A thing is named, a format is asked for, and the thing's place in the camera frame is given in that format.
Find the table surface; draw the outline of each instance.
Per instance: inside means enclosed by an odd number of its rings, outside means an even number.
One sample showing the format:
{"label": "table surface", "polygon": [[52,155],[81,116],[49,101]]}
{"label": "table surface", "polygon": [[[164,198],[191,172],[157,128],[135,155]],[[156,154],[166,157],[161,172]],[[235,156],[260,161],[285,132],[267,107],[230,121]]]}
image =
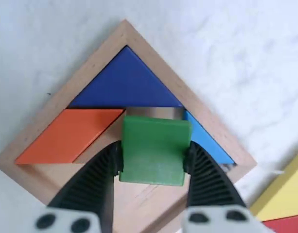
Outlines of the table surface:
{"label": "table surface", "polygon": [[[0,0],[0,152],[124,18],[258,162],[252,203],[298,151],[296,0]],[[0,228],[40,206],[0,171]]]}

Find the wooden board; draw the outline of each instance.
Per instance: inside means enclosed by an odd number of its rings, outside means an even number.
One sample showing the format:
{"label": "wooden board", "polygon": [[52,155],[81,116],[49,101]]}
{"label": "wooden board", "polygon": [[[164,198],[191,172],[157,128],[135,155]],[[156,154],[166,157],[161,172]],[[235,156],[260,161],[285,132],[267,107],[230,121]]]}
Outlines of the wooden board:
{"label": "wooden board", "polygon": [[[238,139],[229,132],[219,118],[193,93],[176,73],[163,61],[156,51],[126,20],[109,36],[109,38],[87,59],[87,61],[70,77],[69,81],[50,99],[36,115],[34,121],[25,128],[0,154],[0,169],[14,181],[23,186],[43,203],[48,203],[62,187],[62,183],[52,183],[52,177],[46,177],[38,166],[15,165],[15,159],[48,127],[48,125],[65,109],[70,102],[96,77],[96,75],[122,50],[129,46],[132,51],[148,66],[174,94],[185,108],[202,124],[205,130],[238,164],[228,175],[233,182],[239,180],[254,166],[254,159],[241,146]],[[69,164],[66,169],[75,173],[78,164]],[[163,218],[170,209],[176,209],[178,202],[185,199],[187,186],[179,190],[167,186],[151,186],[149,191],[134,195],[130,190],[132,202],[124,207],[122,214],[114,220],[116,231],[139,233],[154,226],[162,230],[169,224],[180,228],[179,222],[172,218]]]}
{"label": "wooden board", "polygon": [[250,210],[260,221],[298,215],[298,155],[253,203]]}

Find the green square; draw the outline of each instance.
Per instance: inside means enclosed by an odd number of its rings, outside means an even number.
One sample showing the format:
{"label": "green square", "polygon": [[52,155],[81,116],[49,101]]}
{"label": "green square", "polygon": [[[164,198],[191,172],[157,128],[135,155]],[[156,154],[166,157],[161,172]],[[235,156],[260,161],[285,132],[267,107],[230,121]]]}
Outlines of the green square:
{"label": "green square", "polygon": [[120,181],[182,186],[183,156],[192,126],[185,120],[126,116]]}

